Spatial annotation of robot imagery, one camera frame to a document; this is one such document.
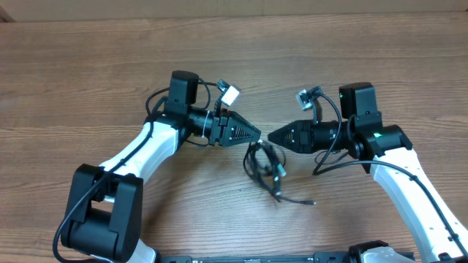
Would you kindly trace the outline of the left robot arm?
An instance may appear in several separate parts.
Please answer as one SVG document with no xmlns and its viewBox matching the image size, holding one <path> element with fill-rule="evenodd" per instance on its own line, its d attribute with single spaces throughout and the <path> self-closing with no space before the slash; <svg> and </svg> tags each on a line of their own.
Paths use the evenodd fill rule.
<svg viewBox="0 0 468 263">
<path fill-rule="evenodd" d="M 218 99 L 196 107 L 199 85 L 216 87 Z M 141 239 L 144 185 L 191 136 L 222 147 L 258 141 L 260 130 L 229 108 L 240 92 L 225 80 L 212 84 L 193 72 L 174 71 L 169 86 L 148 97 L 158 101 L 146 105 L 139 135 L 113 158 L 75 170 L 53 238 L 55 258 L 65 262 L 62 245 L 85 254 L 87 262 L 159 262 L 159 253 Z"/>
</svg>

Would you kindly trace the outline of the black USB cable thin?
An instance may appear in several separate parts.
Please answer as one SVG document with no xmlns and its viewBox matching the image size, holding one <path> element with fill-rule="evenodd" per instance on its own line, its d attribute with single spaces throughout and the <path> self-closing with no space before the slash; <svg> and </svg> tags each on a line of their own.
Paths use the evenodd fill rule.
<svg viewBox="0 0 468 263">
<path fill-rule="evenodd" d="M 284 151 L 269 142 L 259 140 L 256 142 L 251 152 L 251 164 L 253 169 L 253 178 L 258 185 L 265 189 L 277 202 L 290 202 L 297 205 L 315 205 L 316 202 L 310 199 L 293 199 L 282 193 L 282 178 L 287 175 L 284 168 L 286 156 Z M 266 157 L 266 163 L 261 164 L 257 154 L 262 151 Z"/>
</svg>

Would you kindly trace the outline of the black USB cable thick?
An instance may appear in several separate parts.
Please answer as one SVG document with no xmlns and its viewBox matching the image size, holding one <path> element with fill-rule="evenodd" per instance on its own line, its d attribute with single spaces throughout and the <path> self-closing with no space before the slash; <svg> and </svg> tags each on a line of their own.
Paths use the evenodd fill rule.
<svg viewBox="0 0 468 263">
<path fill-rule="evenodd" d="M 280 158 L 272 144 L 259 140 L 249 143 L 243 159 L 243 168 L 247 176 L 277 202 L 289 201 L 282 194 L 281 179 L 286 175 L 286 157 L 283 150 L 281 155 Z"/>
</svg>

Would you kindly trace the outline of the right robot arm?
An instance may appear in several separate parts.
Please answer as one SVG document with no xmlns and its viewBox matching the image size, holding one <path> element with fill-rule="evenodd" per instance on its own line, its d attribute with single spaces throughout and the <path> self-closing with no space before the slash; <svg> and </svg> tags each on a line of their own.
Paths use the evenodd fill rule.
<svg viewBox="0 0 468 263">
<path fill-rule="evenodd" d="M 268 135 L 268 140 L 295 153 L 320 150 L 329 156 L 346 150 L 352 161 L 317 162 L 313 175 L 361 166 L 384 189 L 410 230 L 422 262 L 466 262 L 467 228 L 445 204 L 427 177 L 408 136 L 397 125 L 384 126 L 376 91 L 369 82 L 339 88 L 332 104 L 335 121 L 323 122 L 318 99 L 321 87 L 296 94 L 301 109 L 313 110 L 310 120 L 297 120 Z"/>
</svg>

